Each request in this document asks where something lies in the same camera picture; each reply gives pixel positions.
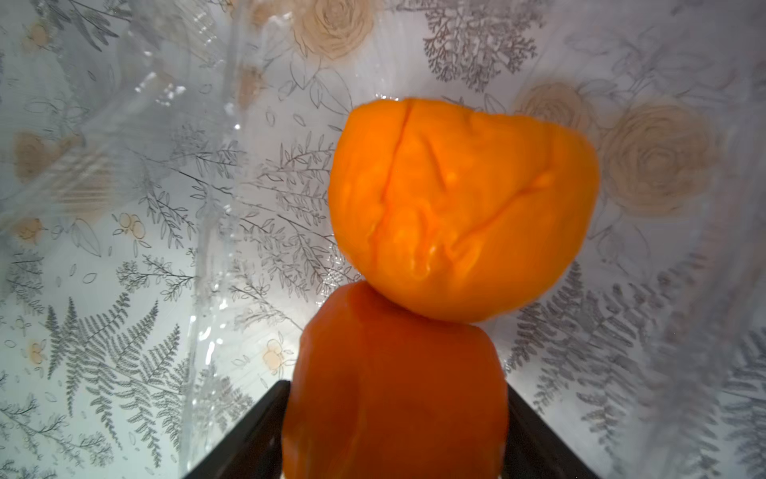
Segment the orange fruit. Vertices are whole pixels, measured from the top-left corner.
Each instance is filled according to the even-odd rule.
[[[580,134],[433,100],[349,115],[329,210],[338,246],[388,299],[426,317],[485,320],[561,276],[599,186]]]
[[[429,320],[366,282],[309,322],[282,428],[286,479],[496,479],[507,389],[489,337]]]

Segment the leaf print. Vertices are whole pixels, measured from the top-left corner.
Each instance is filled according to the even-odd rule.
[[[293,56],[290,58],[290,74],[298,88],[305,90],[309,86],[319,70],[320,63],[321,60],[313,55],[307,58],[300,52],[293,51]]]
[[[85,457],[88,457],[90,464],[96,467],[104,467],[113,462],[112,446],[106,442],[106,438],[102,434],[81,435],[75,439],[67,430],[69,424],[64,420],[64,416],[53,414],[47,420],[40,421],[38,417],[41,413],[38,409],[38,400],[32,394],[23,404],[3,405],[0,407],[0,415],[5,416],[8,425],[2,423],[3,428],[0,428],[0,434],[7,435],[5,429],[10,429],[8,426],[13,425],[14,430],[23,434],[23,438],[16,439],[17,444],[23,444],[24,448],[38,460],[42,458],[40,440],[44,439],[53,443],[56,453],[72,465],[83,467],[86,462]],[[10,478],[11,476],[8,474],[17,474],[14,477],[18,479],[51,479],[56,477],[55,473],[40,471],[37,466],[31,470],[27,468],[17,469],[14,460],[5,459],[0,466],[0,477]]]
[[[348,115],[353,110],[349,87],[340,74],[332,68],[320,68],[316,80],[322,88],[320,103],[339,115]]]
[[[566,37],[564,43],[570,48],[594,57],[608,55],[624,45],[622,39],[606,32],[575,33]]]
[[[184,290],[191,290],[194,286],[194,276],[189,276],[183,271],[174,271],[172,264],[165,262],[164,258],[144,254],[143,264],[147,271],[139,270],[135,261],[125,261],[116,270],[117,280],[130,293],[139,288],[150,287],[152,284],[160,284],[165,281],[165,288],[160,294],[165,301],[175,301],[180,298]]]
[[[70,234],[75,246],[84,249],[93,256],[101,257],[101,243],[99,243],[96,233],[93,232],[87,221],[82,218],[74,220]]]
[[[280,101],[284,101],[285,98],[289,97],[290,94],[295,91],[297,86],[298,84],[295,83],[294,80],[288,80],[284,82],[280,89],[277,91],[277,98],[279,98]]]
[[[588,95],[605,95],[615,88],[617,88],[617,84],[613,81],[597,78],[584,82],[577,90],[582,96],[586,97]]]
[[[490,94],[484,94],[484,111],[492,114],[506,114],[506,108]]]
[[[277,124],[277,115],[274,113],[274,110],[272,110],[271,107],[266,108],[266,123],[272,127]]]
[[[43,292],[42,278],[43,257],[34,251],[21,251],[11,256],[11,263],[5,272],[5,283],[10,293],[16,296],[16,302],[26,311],[43,314],[45,307],[37,298]]]
[[[80,34],[85,38],[85,40],[90,44],[91,47],[95,48],[98,51],[101,51],[101,48],[99,48],[98,45],[96,45],[96,42],[93,41],[93,37],[90,36],[90,32],[88,31],[87,27],[85,26],[85,21],[83,20],[83,16],[78,12],[74,11],[74,26],[77,27],[77,30],[80,32]]]
[[[130,321],[131,303],[128,294],[121,294],[106,312],[81,317],[69,299],[64,325],[60,326],[54,308],[49,308],[46,328],[51,331],[51,370],[64,365],[67,373],[67,407],[74,415],[74,403],[89,395],[90,406],[103,427],[120,445],[113,410],[119,406],[129,411],[127,424],[132,425],[129,435],[139,438],[150,453],[154,467],[162,462],[162,442],[159,434],[169,435],[174,448],[180,446],[181,413],[187,391],[188,360],[178,361],[181,329],[174,325],[167,336],[151,346],[152,331],[158,325],[159,305],[137,322]],[[215,397],[202,398],[213,409],[221,405],[231,411],[221,414],[239,417],[250,405],[252,398],[230,386],[227,376],[215,375],[214,370],[201,372],[220,386]]]

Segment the beige rose print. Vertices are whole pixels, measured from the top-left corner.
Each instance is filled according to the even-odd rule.
[[[517,113],[577,130],[598,148],[600,133],[593,107],[576,89],[562,83],[540,85],[524,95],[518,105]]]
[[[712,135],[697,113],[677,106],[637,107],[601,146],[604,188],[635,216],[683,210],[708,187],[715,164]]]
[[[299,0],[293,30],[303,48],[338,60],[358,48],[372,30],[374,0]]]

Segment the orange flesh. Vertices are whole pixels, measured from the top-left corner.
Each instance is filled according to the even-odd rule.
[[[573,130],[433,100],[352,111],[329,186],[338,245],[395,303],[473,322],[534,300],[575,258],[599,186]]]
[[[300,340],[287,479],[495,479],[506,382],[480,329],[419,317],[367,283],[333,293]]]

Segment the fern print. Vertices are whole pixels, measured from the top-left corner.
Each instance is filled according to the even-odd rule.
[[[165,289],[160,294],[165,301],[175,301],[185,290],[194,287],[196,277],[187,275],[183,270],[173,271],[172,264],[164,258],[144,254],[143,264],[146,266],[145,271],[141,271],[135,261],[125,261],[117,268],[117,280],[130,293],[150,287],[152,282],[159,284],[165,281]]]
[[[557,336],[554,328],[561,324],[567,311],[576,307],[584,294],[581,276],[580,264],[575,261],[566,274],[564,285],[552,299],[545,304],[531,303],[520,310],[515,318],[519,322],[519,337],[514,340],[511,356],[506,360],[507,372],[528,363]]]
[[[695,439],[695,448],[681,469],[681,474],[685,479],[721,477],[721,472],[718,470],[721,461],[716,458],[721,450],[715,445],[719,439],[715,428],[720,422],[720,409],[720,403],[714,401],[705,412],[704,424],[699,432],[699,437]]]
[[[75,439],[66,431],[68,424],[64,416],[53,415],[47,421],[37,422],[35,420],[35,416],[39,415],[37,410],[38,401],[33,395],[30,395],[23,405],[0,406],[0,425],[2,425],[0,430],[5,431],[5,434],[8,434],[12,428],[19,431],[22,434],[20,444],[23,444],[38,460],[42,459],[40,441],[47,441],[55,445],[61,456],[76,466],[83,466],[85,456],[95,466],[102,467],[113,461],[112,446],[102,434],[81,435]]]
[[[724,383],[723,422],[734,431],[735,455],[748,477],[766,477],[766,327],[748,331]]]
[[[598,444],[614,457],[617,426],[637,394],[635,378],[640,378],[640,369],[635,361],[619,353],[590,355],[588,359],[587,384],[593,392],[578,392],[577,397],[594,409],[581,420],[590,423],[588,430],[598,434]]]
[[[726,438],[737,441],[736,455],[748,477],[766,477],[766,400],[742,399],[723,406],[723,421],[736,428]]]
[[[16,303],[32,314],[45,312],[45,307],[36,299],[43,291],[42,261],[43,257],[34,251],[15,253],[5,274],[5,282],[15,294]]]
[[[48,307],[48,315],[45,320],[45,329],[51,333],[51,364],[48,367],[48,379],[51,378],[53,371],[61,364],[61,328],[56,318],[56,312],[53,307]]]
[[[228,376],[218,375],[215,364],[203,369],[195,382],[195,398],[205,405],[196,409],[197,422],[215,422],[221,431],[227,431],[253,405],[253,398],[235,388]]]
[[[51,361],[49,374],[57,368],[66,369],[69,416],[74,413],[75,399],[83,397],[78,392],[84,387],[91,398],[89,406],[118,448],[123,443],[113,419],[114,408],[129,411],[132,415],[127,423],[158,468],[163,458],[161,433],[168,436],[176,450],[180,448],[188,359],[178,357],[181,348],[178,324],[162,341],[149,344],[159,315],[158,303],[135,323],[129,320],[130,308],[128,294],[122,293],[106,313],[81,318],[70,298],[63,326],[58,326],[56,313],[50,308],[46,325],[51,334],[57,331],[59,335],[58,341],[51,339],[51,355],[60,359]],[[212,374],[210,369],[203,373]],[[217,407],[241,414],[252,404],[252,398],[234,388],[228,377],[206,380],[216,382],[221,387],[219,391],[226,391],[227,395],[209,398],[225,403]],[[228,426],[228,422],[218,423]]]

